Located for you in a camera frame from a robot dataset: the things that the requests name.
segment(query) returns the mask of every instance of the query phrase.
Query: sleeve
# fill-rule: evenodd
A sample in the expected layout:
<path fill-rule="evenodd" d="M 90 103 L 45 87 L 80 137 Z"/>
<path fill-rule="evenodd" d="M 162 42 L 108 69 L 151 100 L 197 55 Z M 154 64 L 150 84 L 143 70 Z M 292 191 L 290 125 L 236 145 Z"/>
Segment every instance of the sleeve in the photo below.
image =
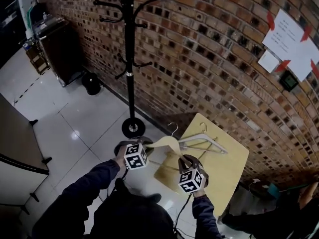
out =
<path fill-rule="evenodd" d="M 193 216 L 197 220 L 196 239 L 222 239 L 213 215 L 214 206 L 205 195 L 193 201 Z"/>
<path fill-rule="evenodd" d="M 95 166 L 89 173 L 68 186 L 44 212 L 32 230 L 33 239 L 80 239 L 89 218 L 87 206 L 106 189 L 120 168 L 114 160 Z"/>

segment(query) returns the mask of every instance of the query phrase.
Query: white tile floor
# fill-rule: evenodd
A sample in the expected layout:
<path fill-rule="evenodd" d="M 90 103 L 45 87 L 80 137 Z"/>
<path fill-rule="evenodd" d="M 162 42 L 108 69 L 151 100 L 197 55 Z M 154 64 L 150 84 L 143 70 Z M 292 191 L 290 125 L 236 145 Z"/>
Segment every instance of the white tile floor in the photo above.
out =
<path fill-rule="evenodd" d="M 38 76 L 23 50 L 18 51 L 0 69 L 0 93 L 26 118 L 39 120 L 34 126 L 39 147 L 44 157 L 53 158 L 48 163 L 50 175 L 36 190 L 40 202 L 29 199 L 26 207 L 30 215 L 20 214 L 25 229 L 30 233 L 34 223 L 65 187 L 96 164 L 114 157 L 114 147 L 126 139 L 121 125 L 129 117 L 128 106 L 105 88 L 96 96 L 89 96 L 79 80 L 62 88 L 51 70 Z M 138 114 L 136 116 L 145 122 L 145 136 L 153 141 L 164 136 L 151 123 Z M 162 163 L 164 159 L 163 149 L 156 149 L 150 156 L 150 160 L 157 163 Z M 186 196 L 179 196 L 158 182 L 153 177 L 157 168 L 157 165 L 150 163 L 145 169 L 130 171 L 126 176 L 126 184 L 143 195 L 161 193 L 160 204 L 175 221 Z M 101 191 L 100 198 L 89 207 L 86 233 L 90 232 L 93 214 L 106 196 L 107 191 Z M 194 236 L 196 220 L 191 213 L 191 203 L 181 214 L 178 227 L 185 234 Z M 243 233 L 228 232 L 225 226 L 219 227 L 226 237 L 248 238 Z"/>

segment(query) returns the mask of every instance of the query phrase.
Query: black trash can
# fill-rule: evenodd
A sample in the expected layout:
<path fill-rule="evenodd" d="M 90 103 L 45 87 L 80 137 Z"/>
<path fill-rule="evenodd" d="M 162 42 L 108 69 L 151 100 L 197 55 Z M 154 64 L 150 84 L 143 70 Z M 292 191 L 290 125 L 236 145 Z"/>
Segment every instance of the black trash can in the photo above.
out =
<path fill-rule="evenodd" d="M 100 83 L 97 75 L 94 73 L 86 73 L 82 78 L 82 84 L 91 96 L 100 92 Z"/>

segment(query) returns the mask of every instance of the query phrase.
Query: metal hanger hook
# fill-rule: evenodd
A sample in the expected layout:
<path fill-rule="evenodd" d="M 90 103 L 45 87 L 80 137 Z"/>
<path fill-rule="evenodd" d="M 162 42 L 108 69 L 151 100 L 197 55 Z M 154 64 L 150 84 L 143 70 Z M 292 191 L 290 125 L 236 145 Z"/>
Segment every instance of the metal hanger hook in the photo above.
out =
<path fill-rule="evenodd" d="M 171 136 L 173 136 L 173 134 L 178 130 L 178 124 L 176 122 L 171 122 L 168 125 L 172 125 L 172 124 L 176 124 L 177 128 L 175 129 L 173 133 L 171 133 Z"/>
<path fill-rule="evenodd" d="M 201 123 L 201 124 L 199 124 L 199 125 L 205 125 L 205 129 L 202 131 L 202 133 L 207 132 L 207 125 L 206 125 L 204 122 L 202 122 L 202 123 Z"/>

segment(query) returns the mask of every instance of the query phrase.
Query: person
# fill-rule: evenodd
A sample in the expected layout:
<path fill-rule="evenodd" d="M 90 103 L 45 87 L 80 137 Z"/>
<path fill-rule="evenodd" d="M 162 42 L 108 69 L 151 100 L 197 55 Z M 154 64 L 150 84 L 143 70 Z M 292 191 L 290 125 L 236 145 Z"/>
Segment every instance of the person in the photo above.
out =
<path fill-rule="evenodd" d="M 289 202 L 258 215 L 233 216 L 227 211 L 219 217 L 226 226 L 253 235 L 256 239 L 319 238 L 319 199 L 313 198 L 319 176 L 306 187 L 297 202 Z"/>
<path fill-rule="evenodd" d="M 125 166 L 122 146 L 116 158 L 95 166 L 89 173 L 68 186 L 44 212 L 32 229 L 33 239 L 81 239 L 88 219 L 87 207 L 109 187 L 121 167 Z M 94 213 L 94 225 L 85 238 L 176 238 L 173 221 L 157 204 L 158 195 L 142 197 L 131 194 L 121 179 L 113 192 Z M 214 206 L 203 190 L 193 193 L 193 216 L 196 239 L 221 239 L 213 215 Z"/>

